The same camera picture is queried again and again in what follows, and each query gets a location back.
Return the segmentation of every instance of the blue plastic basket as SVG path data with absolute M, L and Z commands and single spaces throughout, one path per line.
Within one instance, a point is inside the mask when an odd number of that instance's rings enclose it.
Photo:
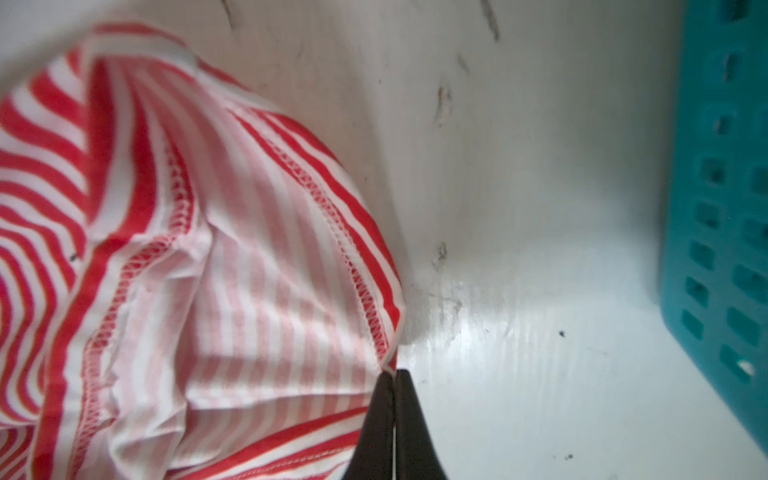
M 768 455 L 768 2 L 692 0 L 664 319 Z

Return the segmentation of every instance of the red and white striped fabric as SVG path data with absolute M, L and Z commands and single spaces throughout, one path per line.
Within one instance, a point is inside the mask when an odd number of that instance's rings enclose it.
M 143 25 L 0 105 L 0 478 L 341 475 L 403 315 L 304 127 Z

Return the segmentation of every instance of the white wall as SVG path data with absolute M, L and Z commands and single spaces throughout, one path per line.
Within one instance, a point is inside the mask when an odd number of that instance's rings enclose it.
M 35 10 L 56 3 L 0 7 L 30 25 L 5 17 L 0 62 L 83 21 Z M 138 11 L 292 112 L 361 187 L 450 478 L 765 479 L 658 311 L 681 3 L 491 0 L 498 42 L 476 0 L 229 0 L 231 25 L 220 0 Z

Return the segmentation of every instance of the scuff mark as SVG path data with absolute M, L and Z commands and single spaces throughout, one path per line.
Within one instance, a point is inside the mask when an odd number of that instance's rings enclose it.
M 448 245 L 445 242 L 440 242 L 437 244 L 437 257 L 432 261 L 432 268 L 435 269 L 435 272 L 440 273 L 442 271 L 442 267 L 447 259 Z
M 458 66 L 467 74 L 467 76 L 469 76 L 469 65 L 467 65 L 462 54 L 456 54 L 456 63 L 458 63 Z
M 605 352 L 604 350 L 593 349 L 590 346 L 587 347 L 587 350 L 590 352 L 599 353 L 602 356 L 608 356 L 608 352 Z
M 437 126 L 442 127 L 452 112 L 451 86 L 447 81 L 442 81 L 437 89 L 437 111 L 435 112 L 435 123 Z
M 301 56 L 304 55 L 304 47 L 304 40 L 302 39 L 301 43 L 299 43 L 299 53 L 296 54 L 296 60 L 301 60 Z
M 488 29 L 493 34 L 493 41 L 498 43 L 498 40 L 502 34 L 498 30 L 498 20 L 496 19 L 496 14 L 494 13 L 493 7 L 491 6 L 491 0 L 480 0 L 480 6 L 482 7 L 482 15 L 488 22 Z
M 462 301 L 459 300 L 459 299 L 456 299 L 456 298 L 435 295 L 434 293 L 427 293 L 427 296 L 429 298 L 433 298 L 435 300 L 438 300 L 438 301 L 440 301 L 441 303 L 444 303 L 444 304 L 445 303 L 452 304 L 453 305 L 453 313 L 455 313 L 456 315 L 458 315 L 458 313 L 462 311 L 462 307 L 464 306 Z
M 221 8 L 224 9 L 224 13 L 227 14 L 227 22 L 230 24 L 230 30 L 235 31 L 235 28 L 237 27 L 234 15 L 232 15 L 232 8 L 230 6 L 230 0 L 220 0 L 221 1 Z

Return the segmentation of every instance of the white shelf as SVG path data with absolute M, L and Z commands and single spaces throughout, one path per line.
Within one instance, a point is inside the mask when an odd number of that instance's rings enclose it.
M 657 305 L 681 1 L 492 0 L 498 43 L 476 0 L 229 3 L 232 28 L 217 0 L 140 16 L 284 106 L 361 187 L 451 479 L 768 478 Z M 28 46 L 13 32 L 3 58 Z

